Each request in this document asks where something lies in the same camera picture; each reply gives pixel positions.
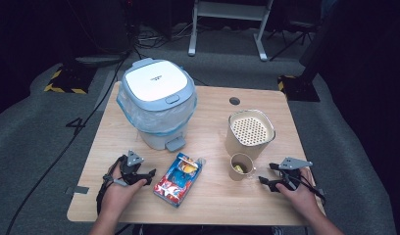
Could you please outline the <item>white metal desk frame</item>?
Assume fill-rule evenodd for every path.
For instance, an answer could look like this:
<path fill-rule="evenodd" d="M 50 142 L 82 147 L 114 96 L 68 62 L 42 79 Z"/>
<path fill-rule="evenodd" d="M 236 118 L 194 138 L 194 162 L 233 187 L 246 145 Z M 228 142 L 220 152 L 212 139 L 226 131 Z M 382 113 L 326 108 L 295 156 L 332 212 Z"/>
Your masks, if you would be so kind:
<path fill-rule="evenodd" d="M 189 56 L 194 56 L 196 54 L 197 23 L 200 17 L 245 20 L 260 23 L 259 31 L 253 34 L 253 39 L 260 60 L 263 62 L 267 61 L 268 56 L 262 44 L 262 37 L 270 16 L 273 2 L 274 0 L 268 0 L 265 6 L 251 6 L 194 0 L 192 10 L 192 29 L 187 54 Z"/>

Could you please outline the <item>person's right hand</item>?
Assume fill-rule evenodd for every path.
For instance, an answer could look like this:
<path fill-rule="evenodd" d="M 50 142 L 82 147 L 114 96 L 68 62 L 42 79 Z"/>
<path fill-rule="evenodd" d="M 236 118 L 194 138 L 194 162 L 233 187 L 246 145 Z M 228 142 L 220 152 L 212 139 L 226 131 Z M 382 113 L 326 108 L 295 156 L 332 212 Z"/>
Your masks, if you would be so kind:
<path fill-rule="evenodd" d="M 308 221 L 322 214 L 315 195 L 306 186 L 300 185 L 295 191 L 287 189 L 281 183 L 277 183 L 275 187 L 289 200 L 293 208 Z"/>

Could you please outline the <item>clear plastic bin liner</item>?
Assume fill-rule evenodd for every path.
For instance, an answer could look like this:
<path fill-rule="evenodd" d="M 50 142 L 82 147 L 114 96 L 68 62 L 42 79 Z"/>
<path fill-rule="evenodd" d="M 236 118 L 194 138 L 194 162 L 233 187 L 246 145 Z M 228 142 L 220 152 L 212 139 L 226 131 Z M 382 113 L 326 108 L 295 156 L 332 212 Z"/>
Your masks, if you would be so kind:
<path fill-rule="evenodd" d="M 138 130 L 155 135 L 168 135 L 188 123 L 195 112 L 197 94 L 189 81 L 181 90 L 159 100 L 144 102 L 136 98 L 123 81 L 117 103 L 127 120 Z"/>

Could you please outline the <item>grey flat floor plate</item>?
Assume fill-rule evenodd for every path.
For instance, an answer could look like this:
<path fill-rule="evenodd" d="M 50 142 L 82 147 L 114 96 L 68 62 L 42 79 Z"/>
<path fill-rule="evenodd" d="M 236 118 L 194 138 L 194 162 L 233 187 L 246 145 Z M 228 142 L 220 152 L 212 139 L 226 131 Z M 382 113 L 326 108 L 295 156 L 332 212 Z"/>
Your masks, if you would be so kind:
<path fill-rule="evenodd" d="M 117 64 L 128 57 L 128 54 L 103 54 L 75 58 L 75 63 L 87 68 L 104 68 Z"/>

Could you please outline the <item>white blue pedal trash bin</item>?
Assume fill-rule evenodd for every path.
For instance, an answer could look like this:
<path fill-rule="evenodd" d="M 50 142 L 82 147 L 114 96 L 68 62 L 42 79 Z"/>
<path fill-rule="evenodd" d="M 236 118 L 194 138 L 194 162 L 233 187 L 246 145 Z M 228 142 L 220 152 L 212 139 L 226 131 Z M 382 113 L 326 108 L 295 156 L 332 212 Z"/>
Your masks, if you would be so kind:
<path fill-rule="evenodd" d="M 166 60 L 143 59 L 125 71 L 125 82 L 137 99 L 150 102 L 167 97 L 183 89 L 191 76 L 178 65 Z M 145 143 L 155 150 L 178 151 L 185 146 L 187 125 L 168 135 L 155 135 L 137 129 Z"/>

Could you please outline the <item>black yellow striped stand base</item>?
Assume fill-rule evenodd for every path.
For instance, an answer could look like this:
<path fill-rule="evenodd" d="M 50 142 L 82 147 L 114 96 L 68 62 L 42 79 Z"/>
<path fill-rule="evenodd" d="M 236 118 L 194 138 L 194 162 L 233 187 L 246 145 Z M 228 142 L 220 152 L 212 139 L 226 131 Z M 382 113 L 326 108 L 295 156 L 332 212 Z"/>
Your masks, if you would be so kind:
<path fill-rule="evenodd" d="M 281 75 L 277 78 L 277 85 L 288 101 L 320 101 L 313 83 L 304 81 L 300 76 Z"/>
<path fill-rule="evenodd" d="M 59 66 L 45 86 L 45 92 L 87 94 L 97 68 L 68 70 Z"/>

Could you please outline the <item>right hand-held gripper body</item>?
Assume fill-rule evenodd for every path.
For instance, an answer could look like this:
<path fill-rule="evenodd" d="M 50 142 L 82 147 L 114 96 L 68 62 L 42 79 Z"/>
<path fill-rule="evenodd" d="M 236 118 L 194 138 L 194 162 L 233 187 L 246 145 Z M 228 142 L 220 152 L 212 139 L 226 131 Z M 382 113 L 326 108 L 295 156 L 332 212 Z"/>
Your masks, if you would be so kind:
<path fill-rule="evenodd" d="M 312 165 L 312 162 L 286 157 L 278 166 L 282 184 L 289 190 L 295 191 L 301 184 L 300 169 Z"/>

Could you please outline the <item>blue red snack box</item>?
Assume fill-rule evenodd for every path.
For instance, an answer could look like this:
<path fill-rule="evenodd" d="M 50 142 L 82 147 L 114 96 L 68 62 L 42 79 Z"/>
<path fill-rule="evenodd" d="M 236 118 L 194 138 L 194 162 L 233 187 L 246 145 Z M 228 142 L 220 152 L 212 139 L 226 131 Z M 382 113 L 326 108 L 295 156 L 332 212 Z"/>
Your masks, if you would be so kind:
<path fill-rule="evenodd" d="M 200 175 L 206 160 L 178 153 L 165 175 L 154 185 L 153 193 L 178 208 Z"/>

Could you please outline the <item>brown paper cup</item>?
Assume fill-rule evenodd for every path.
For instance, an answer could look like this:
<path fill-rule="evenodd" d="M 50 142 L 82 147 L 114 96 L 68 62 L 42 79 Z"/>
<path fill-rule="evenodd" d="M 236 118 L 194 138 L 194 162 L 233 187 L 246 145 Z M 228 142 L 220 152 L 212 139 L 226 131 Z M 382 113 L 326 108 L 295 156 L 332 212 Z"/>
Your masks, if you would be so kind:
<path fill-rule="evenodd" d="M 235 165 L 241 165 L 244 173 L 238 173 L 235 171 L 233 168 Z M 243 153 L 237 153 L 230 158 L 228 175 L 234 181 L 241 181 L 247 176 L 253 174 L 255 169 L 254 163 L 249 156 Z"/>

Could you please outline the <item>person's left hand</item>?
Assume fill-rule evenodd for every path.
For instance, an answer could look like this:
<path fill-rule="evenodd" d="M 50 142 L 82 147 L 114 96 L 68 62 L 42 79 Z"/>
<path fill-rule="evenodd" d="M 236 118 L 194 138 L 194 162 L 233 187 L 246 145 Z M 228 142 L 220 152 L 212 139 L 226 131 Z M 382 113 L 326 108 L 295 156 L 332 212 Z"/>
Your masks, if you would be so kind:
<path fill-rule="evenodd" d="M 132 185 L 121 186 L 113 183 L 106 191 L 101 205 L 101 211 L 118 211 L 123 213 L 131 202 L 134 195 L 143 186 L 134 183 Z"/>

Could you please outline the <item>beige container with strainer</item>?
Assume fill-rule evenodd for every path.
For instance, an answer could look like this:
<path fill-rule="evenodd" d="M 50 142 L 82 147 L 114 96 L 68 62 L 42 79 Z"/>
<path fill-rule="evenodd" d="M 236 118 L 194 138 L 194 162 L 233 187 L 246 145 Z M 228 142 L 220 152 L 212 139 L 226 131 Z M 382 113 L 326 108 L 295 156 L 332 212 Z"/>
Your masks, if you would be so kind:
<path fill-rule="evenodd" d="M 259 110 L 241 110 L 228 117 L 225 148 L 230 156 L 243 153 L 256 160 L 275 139 L 275 128 Z"/>

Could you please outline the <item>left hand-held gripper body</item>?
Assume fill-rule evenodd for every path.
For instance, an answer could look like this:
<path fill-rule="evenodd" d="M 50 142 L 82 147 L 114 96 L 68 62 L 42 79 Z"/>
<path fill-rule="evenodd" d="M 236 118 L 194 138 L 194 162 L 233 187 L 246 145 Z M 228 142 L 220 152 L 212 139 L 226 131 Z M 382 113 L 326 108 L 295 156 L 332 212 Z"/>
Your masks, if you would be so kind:
<path fill-rule="evenodd" d="M 127 186 L 136 183 L 140 179 L 144 179 L 146 177 L 145 174 L 137 173 L 143 162 L 144 159 L 136 155 L 133 151 L 128 151 L 127 156 L 123 155 L 120 165 L 122 178 L 119 180 L 119 183 L 122 186 Z"/>

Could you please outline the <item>black tripod stand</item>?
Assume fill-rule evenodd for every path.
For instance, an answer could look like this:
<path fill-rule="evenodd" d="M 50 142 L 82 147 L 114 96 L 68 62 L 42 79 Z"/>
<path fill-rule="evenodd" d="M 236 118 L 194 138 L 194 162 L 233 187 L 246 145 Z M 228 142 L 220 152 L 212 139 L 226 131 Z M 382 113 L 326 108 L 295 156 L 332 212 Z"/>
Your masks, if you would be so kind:
<path fill-rule="evenodd" d="M 301 44 L 304 44 L 306 37 L 308 37 L 310 41 L 313 41 L 311 34 L 316 33 L 320 25 L 320 21 L 285 20 L 282 29 L 279 30 L 284 41 L 284 47 L 271 56 L 270 61 L 273 61 L 298 40 L 301 41 Z M 284 35 L 285 31 L 297 33 L 297 36 L 292 41 L 287 42 Z"/>

